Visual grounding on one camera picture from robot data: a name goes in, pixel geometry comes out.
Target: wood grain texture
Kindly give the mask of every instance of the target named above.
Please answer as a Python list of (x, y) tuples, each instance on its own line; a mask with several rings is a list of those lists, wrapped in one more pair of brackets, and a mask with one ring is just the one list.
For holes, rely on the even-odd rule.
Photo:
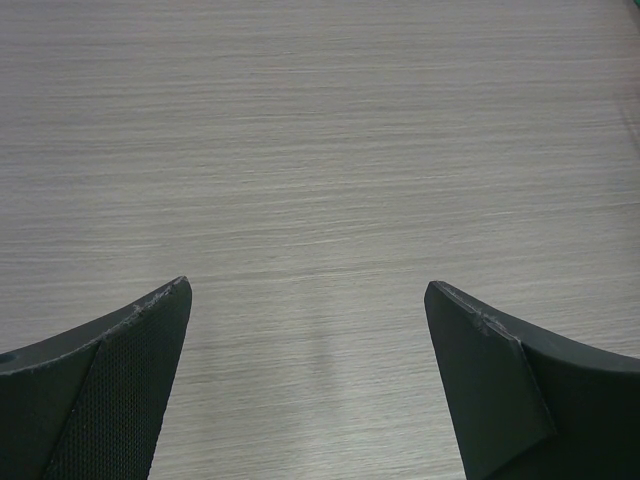
[(640, 355), (616, 0), (0, 0), (0, 350), (177, 275), (151, 478), (461, 479), (422, 295)]

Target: black plastic part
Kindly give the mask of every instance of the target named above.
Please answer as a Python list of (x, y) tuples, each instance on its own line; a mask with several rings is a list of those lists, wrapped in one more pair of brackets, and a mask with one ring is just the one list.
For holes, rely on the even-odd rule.
[(0, 355), (0, 478), (147, 478), (190, 310), (182, 277)]
[(425, 296), (468, 480), (640, 479), (640, 360), (443, 283)]

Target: black mesh fabric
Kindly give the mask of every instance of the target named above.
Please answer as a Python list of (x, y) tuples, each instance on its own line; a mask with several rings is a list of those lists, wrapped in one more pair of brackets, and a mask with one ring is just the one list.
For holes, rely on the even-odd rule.
[(175, 288), (105, 336), (44, 479), (148, 477), (191, 305)]

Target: mesh panel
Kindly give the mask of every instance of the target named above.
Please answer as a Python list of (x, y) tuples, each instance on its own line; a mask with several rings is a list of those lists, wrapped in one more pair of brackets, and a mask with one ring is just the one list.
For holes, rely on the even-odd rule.
[(101, 343), (46, 480), (148, 477), (189, 308), (158, 303)]

